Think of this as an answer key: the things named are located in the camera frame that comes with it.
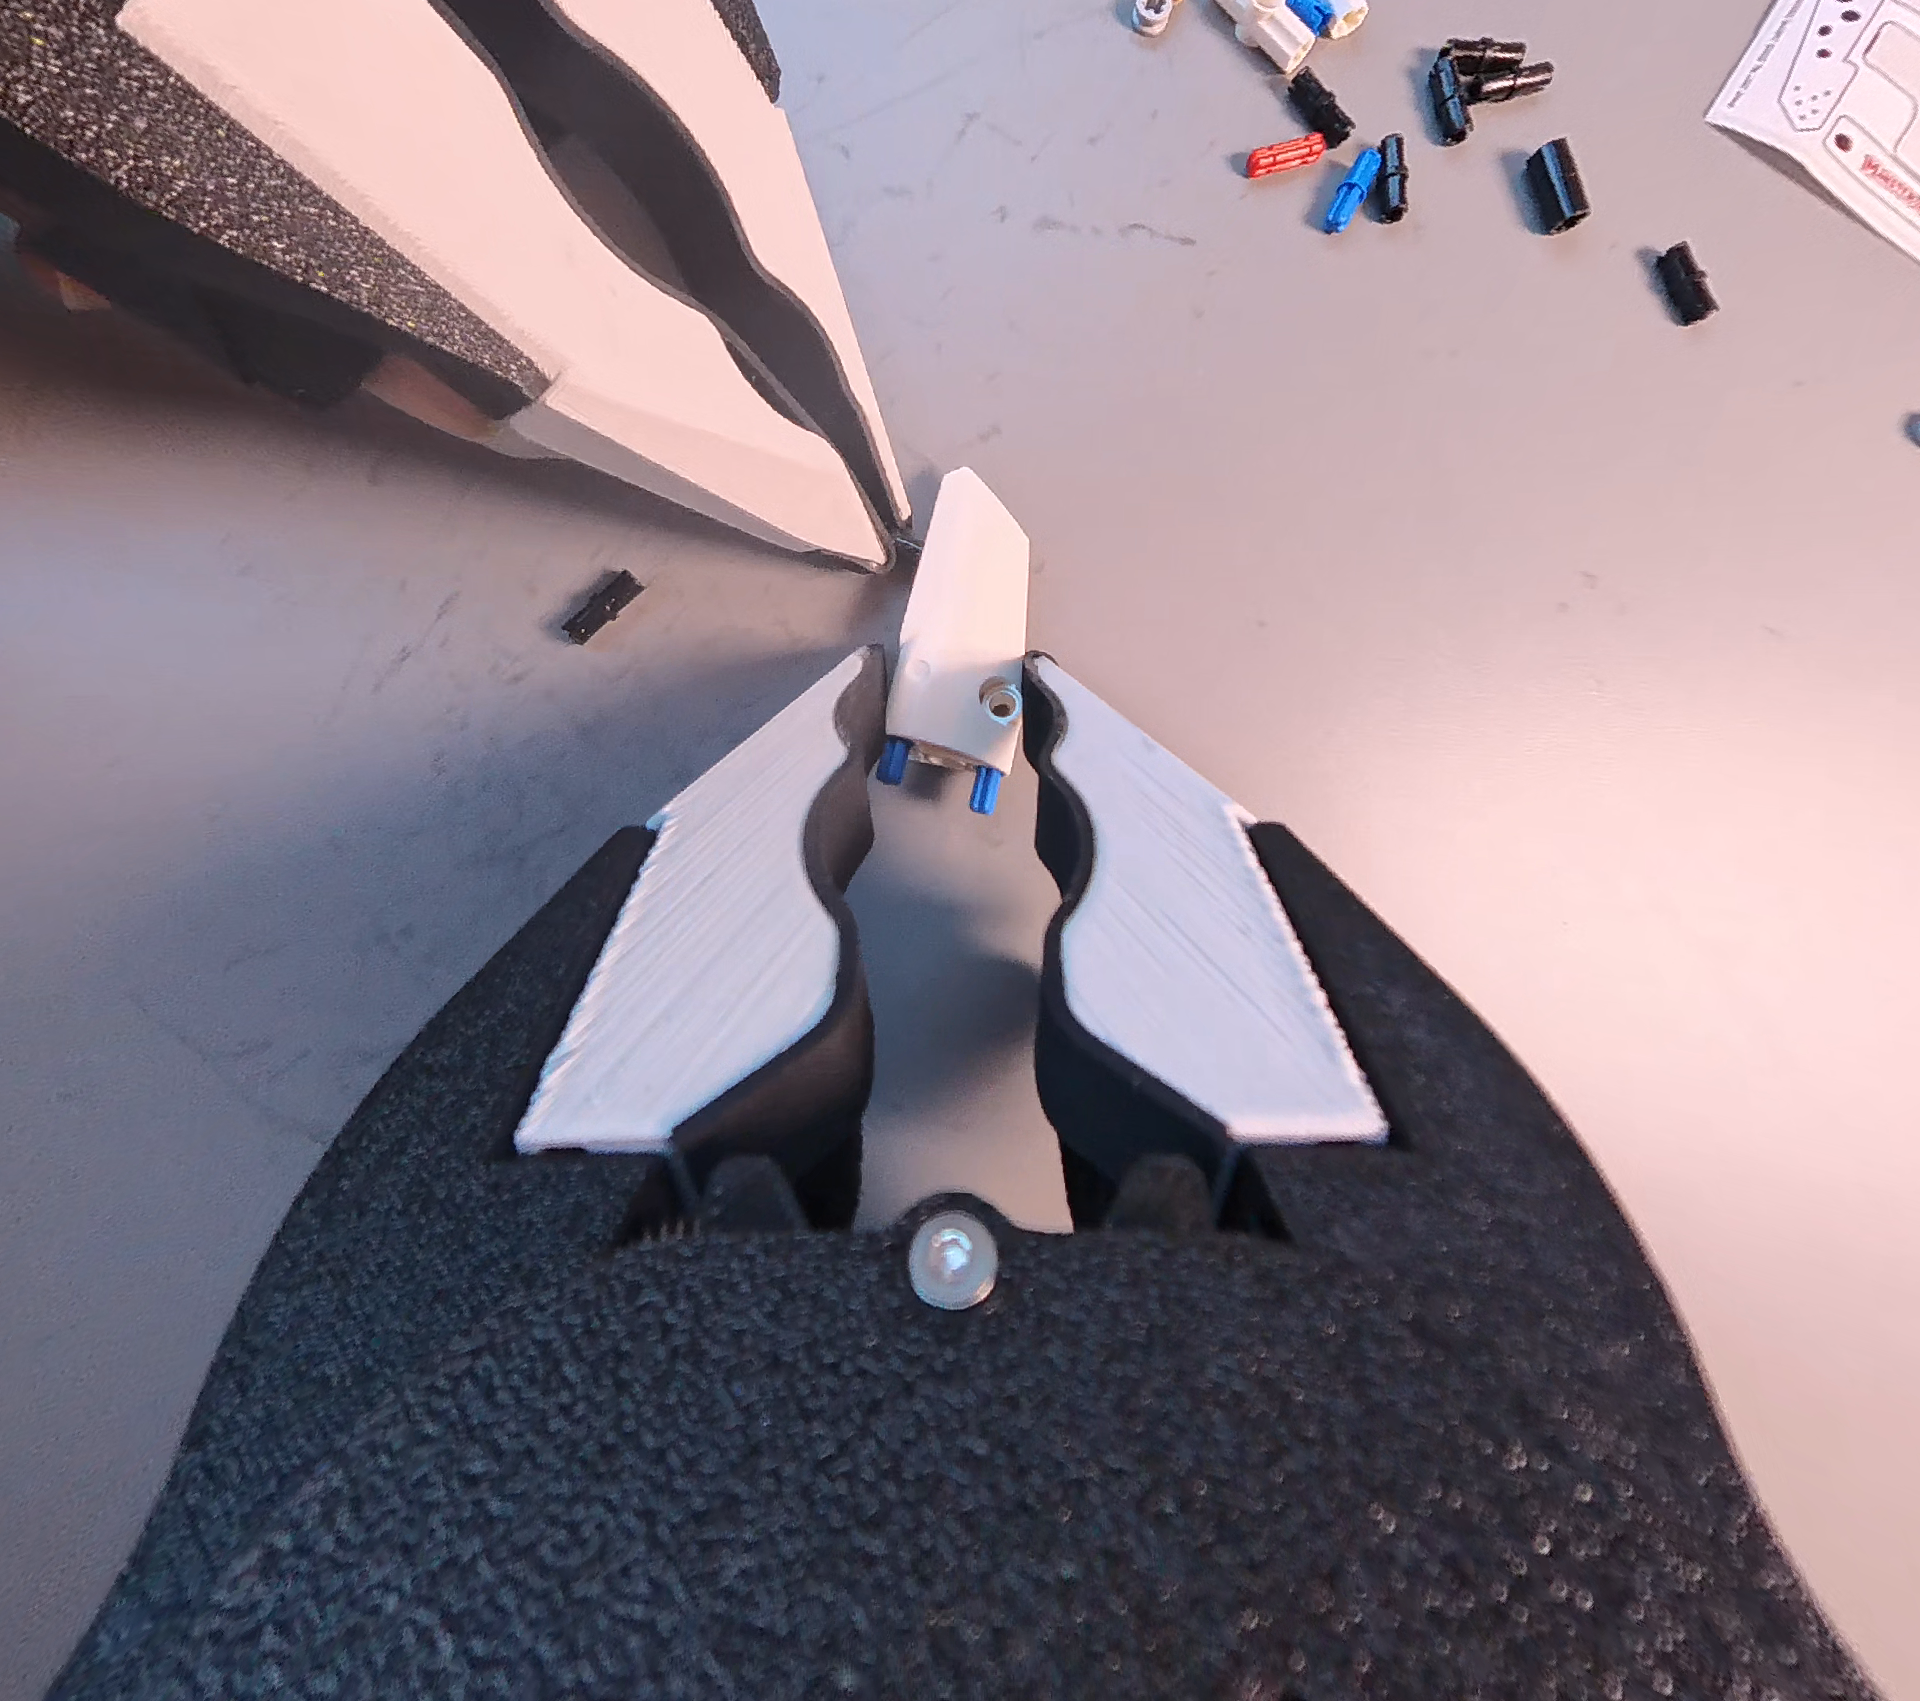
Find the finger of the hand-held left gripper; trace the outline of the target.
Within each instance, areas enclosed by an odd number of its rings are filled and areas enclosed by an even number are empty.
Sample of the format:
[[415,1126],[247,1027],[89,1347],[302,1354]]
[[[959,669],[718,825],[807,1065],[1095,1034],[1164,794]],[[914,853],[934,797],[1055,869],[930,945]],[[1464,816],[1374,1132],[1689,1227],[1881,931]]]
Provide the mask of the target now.
[[909,502],[753,0],[444,0],[540,130],[658,229],[758,393],[827,439],[882,532]]
[[827,439],[575,210],[437,0],[125,0],[118,24],[532,361],[520,438],[781,547],[886,563]]

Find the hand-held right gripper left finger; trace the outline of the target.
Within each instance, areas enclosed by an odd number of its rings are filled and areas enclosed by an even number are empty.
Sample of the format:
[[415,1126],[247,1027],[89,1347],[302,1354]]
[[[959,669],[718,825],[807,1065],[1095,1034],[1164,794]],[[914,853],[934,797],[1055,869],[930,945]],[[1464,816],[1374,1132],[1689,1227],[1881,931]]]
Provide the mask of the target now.
[[658,808],[513,1144],[826,1153],[871,1017],[845,885],[871,849],[883,653],[857,649]]

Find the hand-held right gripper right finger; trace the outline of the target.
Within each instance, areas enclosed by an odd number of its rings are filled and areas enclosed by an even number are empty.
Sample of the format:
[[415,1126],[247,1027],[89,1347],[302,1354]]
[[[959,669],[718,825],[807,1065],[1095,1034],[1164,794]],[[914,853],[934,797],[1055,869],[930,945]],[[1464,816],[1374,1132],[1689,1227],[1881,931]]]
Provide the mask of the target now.
[[1024,741],[1061,892],[1036,1039],[1061,1144],[1385,1141],[1250,812],[1051,657],[1027,663]]

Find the white toy panel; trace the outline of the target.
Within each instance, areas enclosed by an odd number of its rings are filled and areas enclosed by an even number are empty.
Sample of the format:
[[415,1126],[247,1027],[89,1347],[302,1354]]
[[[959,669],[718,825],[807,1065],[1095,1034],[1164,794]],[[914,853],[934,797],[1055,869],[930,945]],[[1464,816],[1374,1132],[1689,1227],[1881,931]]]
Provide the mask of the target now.
[[900,628],[886,736],[909,759],[1002,775],[1022,722],[1029,542],[969,470],[941,477]]

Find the pile of small toy parts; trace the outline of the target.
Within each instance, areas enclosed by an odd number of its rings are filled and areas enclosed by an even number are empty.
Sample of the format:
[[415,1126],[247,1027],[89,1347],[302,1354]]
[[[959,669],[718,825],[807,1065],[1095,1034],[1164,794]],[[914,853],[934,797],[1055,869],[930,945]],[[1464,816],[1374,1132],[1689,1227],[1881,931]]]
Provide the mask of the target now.
[[[1131,28],[1159,36],[1183,0],[1131,0]],[[1368,18],[1368,0],[1208,0],[1230,24],[1238,46],[1263,57],[1285,85],[1305,130],[1247,155],[1250,180],[1278,177],[1318,164],[1344,144],[1356,127],[1332,88],[1307,66],[1324,40],[1351,38]],[[1448,38],[1428,66],[1428,107],[1444,144],[1472,128],[1476,107],[1541,93],[1554,78],[1549,61],[1528,61],[1527,45],[1496,36]],[[1400,134],[1358,148],[1324,218],[1325,235],[1346,231],[1369,206],[1380,222],[1408,216],[1408,155]]]

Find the grey desk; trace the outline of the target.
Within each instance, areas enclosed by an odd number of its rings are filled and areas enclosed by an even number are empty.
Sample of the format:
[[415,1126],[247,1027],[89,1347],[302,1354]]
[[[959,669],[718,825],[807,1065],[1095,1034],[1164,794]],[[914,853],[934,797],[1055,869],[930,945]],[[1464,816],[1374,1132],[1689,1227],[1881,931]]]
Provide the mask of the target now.
[[[1701,121],[1770,2],[1368,0],[1307,63],[1354,135],[1250,180],[1305,123],[1208,0],[754,0],[919,506],[978,469],[1031,639],[1560,1099],[1914,1697],[1914,266]],[[1554,78],[1444,144],[1455,36]],[[1387,134],[1408,216],[1325,235]],[[1542,235],[1552,139],[1593,212]],[[4,1697],[378,1071],[903,600],[241,391],[4,254]]]

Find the white sticker sheet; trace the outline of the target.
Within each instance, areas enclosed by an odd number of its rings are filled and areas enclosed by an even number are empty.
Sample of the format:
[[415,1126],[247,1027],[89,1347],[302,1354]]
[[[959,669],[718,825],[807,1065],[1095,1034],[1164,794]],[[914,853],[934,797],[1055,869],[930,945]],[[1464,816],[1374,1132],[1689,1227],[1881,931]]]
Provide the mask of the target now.
[[1707,121],[1918,254],[1918,0],[1776,0]]

